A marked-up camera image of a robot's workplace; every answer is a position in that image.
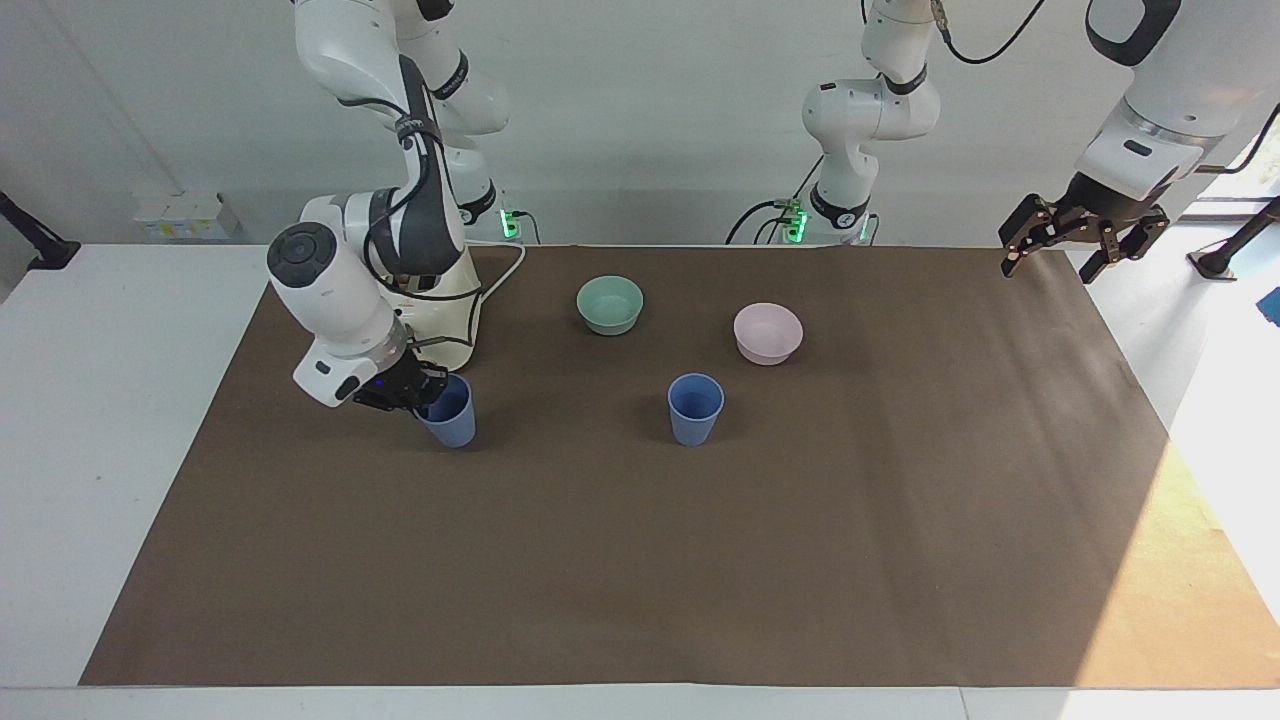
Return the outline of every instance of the black stand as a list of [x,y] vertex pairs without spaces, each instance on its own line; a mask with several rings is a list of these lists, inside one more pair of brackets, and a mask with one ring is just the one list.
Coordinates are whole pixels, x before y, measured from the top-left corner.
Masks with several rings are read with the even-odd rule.
[[1280,196],[1272,197],[1271,202],[1263,208],[1257,215],[1244,223],[1240,232],[1235,233],[1217,250],[1212,252],[1192,252],[1187,255],[1187,259],[1192,261],[1192,265],[1199,272],[1201,277],[1210,281],[1234,281],[1235,273],[1231,272],[1231,258],[1244,249],[1258,233],[1271,227],[1272,223],[1280,220]]
[[9,196],[0,192],[0,215],[9,220],[9,224],[18,228],[18,232],[27,238],[40,258],[27,265],[28,270],[61,270],[72,261],[81,245],[63,240],[58,233],[45,227],[44,223],[32,218],[22,208],[9,200]]

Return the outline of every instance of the upright blue cup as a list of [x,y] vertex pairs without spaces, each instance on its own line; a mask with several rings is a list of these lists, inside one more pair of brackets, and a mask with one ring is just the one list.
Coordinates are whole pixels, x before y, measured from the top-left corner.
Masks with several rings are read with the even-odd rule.
[[698,447],[707,442],[716,427],[716,419],[724,409],[724,388],[701,373],[676,378],[667,391],[671,409],[671,432],[676,442],[685,447]]
[[462,375],[449,375],[449,384],[435,402],[413,411],[413,416],[431,430],[445,447],[465,447],[476,437],[476,407],[471,386]]

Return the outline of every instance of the bowl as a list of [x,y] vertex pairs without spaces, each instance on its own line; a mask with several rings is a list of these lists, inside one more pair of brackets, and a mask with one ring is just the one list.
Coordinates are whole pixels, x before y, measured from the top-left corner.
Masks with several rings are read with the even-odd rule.
[[804,325],[781,305],[756,302],[733,318],[733,337],[742,357],[756,365],[778,365],[800,347]]
[[641,307],[640,286],[621,275],[602,275],[577,291],[577,311],[596,334],[618,336],[630,331]]

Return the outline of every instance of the white table surface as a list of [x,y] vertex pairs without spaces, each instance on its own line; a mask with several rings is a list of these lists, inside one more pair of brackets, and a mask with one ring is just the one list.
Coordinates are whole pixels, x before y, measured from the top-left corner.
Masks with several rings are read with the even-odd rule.
[[[1253,304],[1280,284],[1280,251],[1242,254],[1234,286],[1194,279],[1181,254],[1221,236],[1175,228],[1091,293],[1275,614],[1280,328]],[[1280,717],[1274,691],[74,688],[266,284],[264,254],[88,245],[0,305],[0,717]]]

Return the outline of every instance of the plastic cup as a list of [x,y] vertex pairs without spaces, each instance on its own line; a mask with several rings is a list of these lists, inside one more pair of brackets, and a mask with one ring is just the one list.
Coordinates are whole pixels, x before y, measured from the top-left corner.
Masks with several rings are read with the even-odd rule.
[[777,365],[800,347],[804,325],[781,305],[756,302],[733,318],[733,338],[742,357],[756,365]]
[[667,407],[676,442],[698,447],[707,442],[724,409],[724,388],[701,373],[681,375],[667,389]]
[[445,447],[466,447],[476,437],[476,407],[471,386],[462,375],[449,375],[449,384],[440,397],[425,409],[415,410],[413,416]]
[[617,336],[630,331],[641,307],[640,286],[620,275],[602,275],[577,291],[577,311],[596,334]]

